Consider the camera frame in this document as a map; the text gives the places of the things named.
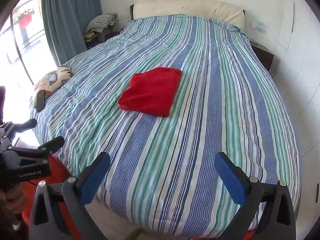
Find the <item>person's left hand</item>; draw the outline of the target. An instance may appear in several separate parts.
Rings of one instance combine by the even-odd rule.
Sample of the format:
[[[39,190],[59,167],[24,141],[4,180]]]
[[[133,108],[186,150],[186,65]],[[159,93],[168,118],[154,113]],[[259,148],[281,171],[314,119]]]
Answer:
[[[27,196],[24,192],[25,187],[26,182],[22,182],[7,191],[1,190],[1,201],[14,214],[22,213],[26,206]]]

